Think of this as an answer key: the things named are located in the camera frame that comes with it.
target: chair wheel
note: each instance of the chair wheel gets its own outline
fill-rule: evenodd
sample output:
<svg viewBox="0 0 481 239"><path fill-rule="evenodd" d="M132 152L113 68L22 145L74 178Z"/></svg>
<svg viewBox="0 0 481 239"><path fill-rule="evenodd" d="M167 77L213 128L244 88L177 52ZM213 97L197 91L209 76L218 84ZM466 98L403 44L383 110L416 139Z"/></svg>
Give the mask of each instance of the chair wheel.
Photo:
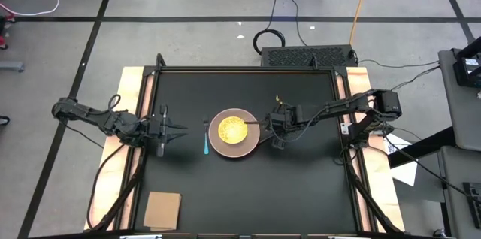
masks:
<svg viewBox="0 0 481 239"><path fill-rule="evenodd" d="M0 116L0 126L6 126L10 122L10 118L7 116Z"/></svg>

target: gray floor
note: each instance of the gray floor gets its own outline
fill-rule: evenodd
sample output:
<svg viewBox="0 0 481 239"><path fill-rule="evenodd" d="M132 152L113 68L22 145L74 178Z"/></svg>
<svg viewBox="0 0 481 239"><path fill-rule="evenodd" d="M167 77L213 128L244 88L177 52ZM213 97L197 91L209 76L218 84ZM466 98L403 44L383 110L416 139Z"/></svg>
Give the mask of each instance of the gray floor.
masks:
<svg viewBox="0 0 481 239"><path fill-rule="evenodd" d="M273 0L110 0L107 17L268 16ZM301 16L351 17L358 0L296 0ZM457 0L466 17L481 17L480 0ZM51 7L53 0L2 0L18 11ZM54 17L94 17L101 0L61 0ZM278 0L276 15L293 16L290 0ZM365 0L363 17L455 17L449 0ZM162 53L169 65L259 65L252 38L265 22L106 23L101 24L80 86L78 99L106 107L125 66L152 65ZM300 23L308 44L345 44L350 23ZM295 23L273 23L288 45L299 45ZM476 36L481 24L472 23ZM8 29L10 48L0 60L22 60L26 70L0 72L0 114L11 116L0 129L0 237L18 235L32 193L52 143L57 123L52 104L71 88L92 23L18 22ZM467 43L457 23L359 23L354 40L360 59L403 65L431 62L437 51ZM265 36L260 46L277 46ZM387 69L366 62L371 85L390 89L426 68ZM404 115L394 125L421 137L450 126L440 72L419 78L399 91ZM93 127L73 123L93 139ZM406 133L396 133L413 140ZM31 236L83 229L89 189L101 151L76 133L63 137ZM403 215L413 214L413 207Z"/></svg>

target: blue handle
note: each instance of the blue handle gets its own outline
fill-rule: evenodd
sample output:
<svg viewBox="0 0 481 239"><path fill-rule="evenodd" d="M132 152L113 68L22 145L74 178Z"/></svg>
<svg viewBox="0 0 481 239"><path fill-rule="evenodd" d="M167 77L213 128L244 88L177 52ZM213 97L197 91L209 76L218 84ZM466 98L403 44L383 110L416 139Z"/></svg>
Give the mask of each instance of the blue handle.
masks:
<svg viewBox="0 0 481 239"><path fill-rule="evenodd" d="M207 133L205 133L205 139L204 139L204 154L209 154L209 144L207 143Z"/></svg>

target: black mat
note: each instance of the black mat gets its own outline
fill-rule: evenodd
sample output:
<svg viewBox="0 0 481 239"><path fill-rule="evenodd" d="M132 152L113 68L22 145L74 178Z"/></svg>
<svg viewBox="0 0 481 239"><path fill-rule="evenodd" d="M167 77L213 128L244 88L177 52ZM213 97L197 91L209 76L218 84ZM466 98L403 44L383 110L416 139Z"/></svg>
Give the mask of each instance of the black mat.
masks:
<svg viewBox="0 0 481 239"><path fill-rule="evenodd" d="M173 73L159 77L155 109L169 106L189 135L170 143L163 158L147 157L135 229L144 227L149 192L182 195L176 232L231 234L354 234L355 221L340 152L339 122L311 127L284 151L266 143L231 160L213 148L204 155L203 115L239 107L258 120L276 106L334 100L330 74Z"/></svg>

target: white cable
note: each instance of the white cable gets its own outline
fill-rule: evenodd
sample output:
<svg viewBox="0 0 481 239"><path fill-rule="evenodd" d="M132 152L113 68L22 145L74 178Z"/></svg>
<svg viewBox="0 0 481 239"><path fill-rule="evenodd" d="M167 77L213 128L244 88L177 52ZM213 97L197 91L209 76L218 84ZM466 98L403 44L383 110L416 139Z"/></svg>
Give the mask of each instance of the white cable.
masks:
<svg viewBox="0 0 481 239"><path fill-rule="evenodd" d="M23 13L18 13L16 11L12 11L11 9L7 8L7 6L3 5L2 3L0 3L0 7L4 8L6 11L8 11L12 14L16 14L16 15L19 15L19 16L33 17L33 16L37 16L37 15L41 15L41 14L52 13L59 7L59 4L60 4L60 0L57 0L57 4L55 5L55 7L52 10L43 11L43 12L39 12L39 13L33 13L33 14L23 14Z"/></svg>

